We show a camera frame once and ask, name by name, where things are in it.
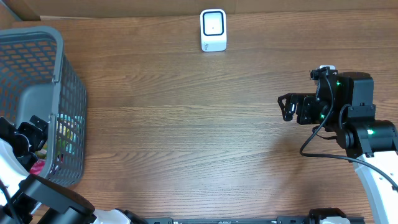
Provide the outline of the red purple pad pack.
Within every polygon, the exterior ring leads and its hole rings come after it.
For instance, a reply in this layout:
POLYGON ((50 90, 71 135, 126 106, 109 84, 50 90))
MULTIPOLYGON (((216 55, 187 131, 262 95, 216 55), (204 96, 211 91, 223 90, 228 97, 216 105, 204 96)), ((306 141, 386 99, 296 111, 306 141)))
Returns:
POLYGON ((41 171, 43 170, 45 165, 45 160, 44 159, 39 159, 38 161, 35 162, 35 164, 30 168, 29 173, 30 174, 35 174, 39 175, 41 171))

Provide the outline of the cardboard backboard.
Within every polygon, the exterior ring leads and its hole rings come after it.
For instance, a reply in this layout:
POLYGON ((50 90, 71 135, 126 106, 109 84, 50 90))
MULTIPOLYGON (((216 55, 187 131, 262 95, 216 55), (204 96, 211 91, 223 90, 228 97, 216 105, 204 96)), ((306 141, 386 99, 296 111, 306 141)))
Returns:
POLYGON ((228 14, 397 8, 397 0, 4 0, 4 3, 25 21, 36 21, 41 16, 186 16, 211 8, 221 8, 228 14))

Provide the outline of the teal wet wipes pack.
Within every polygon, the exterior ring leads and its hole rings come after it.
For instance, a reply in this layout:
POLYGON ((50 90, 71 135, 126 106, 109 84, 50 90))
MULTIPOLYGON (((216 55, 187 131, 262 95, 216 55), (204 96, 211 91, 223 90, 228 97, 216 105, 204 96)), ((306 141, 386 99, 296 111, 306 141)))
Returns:
POLYGON ((82 116, 58 115, 57 144, 71 155, 77 155, 83 147, 83 125, 82 116))

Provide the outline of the white barcode scanner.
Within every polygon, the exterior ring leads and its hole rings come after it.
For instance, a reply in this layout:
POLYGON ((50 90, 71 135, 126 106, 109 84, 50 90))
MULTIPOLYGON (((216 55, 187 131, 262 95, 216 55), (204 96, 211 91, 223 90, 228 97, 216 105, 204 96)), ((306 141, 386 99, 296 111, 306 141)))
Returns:
POLYGON ((200 40, 203 52, 222 52, 227 48, 226 13, 205 9, 200 14, 200 40))

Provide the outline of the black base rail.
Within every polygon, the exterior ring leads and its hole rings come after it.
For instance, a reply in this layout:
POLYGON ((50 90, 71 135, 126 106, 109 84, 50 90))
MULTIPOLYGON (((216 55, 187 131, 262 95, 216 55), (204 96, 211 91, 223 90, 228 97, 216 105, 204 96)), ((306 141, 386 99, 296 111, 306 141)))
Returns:
POLYGON ((279 216, 277 218, 214 218, 214 219, 173 219, 170 217, 145 218, 148 224, 316 224, 316 221, 308 216, 279 216))

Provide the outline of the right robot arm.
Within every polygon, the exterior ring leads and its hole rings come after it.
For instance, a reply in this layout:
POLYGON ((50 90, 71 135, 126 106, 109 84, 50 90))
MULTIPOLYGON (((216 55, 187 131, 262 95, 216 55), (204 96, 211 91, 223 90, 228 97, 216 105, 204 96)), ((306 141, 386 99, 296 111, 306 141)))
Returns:
POLYGON ((374 80, 364 72, 338 72, 321 67, 310 72, 314 93, 287 93, 278 97, 284 121, 312 125, 312 134, 299 153, 304 157, 339 159, 353 163, 365 189, 376 223, 397 223, 397 128, 376 119, 374 80), (346 154, 308 153, 304 149, 321 129, 346 154))

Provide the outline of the grey plastic basket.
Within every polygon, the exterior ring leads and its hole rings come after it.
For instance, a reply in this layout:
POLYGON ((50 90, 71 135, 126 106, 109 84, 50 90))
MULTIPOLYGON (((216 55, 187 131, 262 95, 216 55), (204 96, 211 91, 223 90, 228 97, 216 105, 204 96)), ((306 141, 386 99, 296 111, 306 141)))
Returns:
POLYGON ((41 173, 69 187, 84 173, 87 92, 64 53, 58 30, 49 26, 1 31, 1 116, 14 126, 32 115, 49 123, 41 173), (58 115, 82 116, 83 147, 77 155, 57 144, 58 115))

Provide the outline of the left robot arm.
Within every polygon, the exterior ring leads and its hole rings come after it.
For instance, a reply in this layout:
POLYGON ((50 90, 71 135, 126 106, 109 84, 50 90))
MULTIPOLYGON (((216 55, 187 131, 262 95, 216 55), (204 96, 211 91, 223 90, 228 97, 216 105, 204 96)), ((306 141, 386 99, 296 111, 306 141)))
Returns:
POLYGON ((129 210, 97 210, 78 193, 29 173, 18 156, 44 145, 48 123, 33 116, 15 128, 1 118, 1 223, 30 223, 40 205, 48 207, 40 223, 145 223, 129 210))

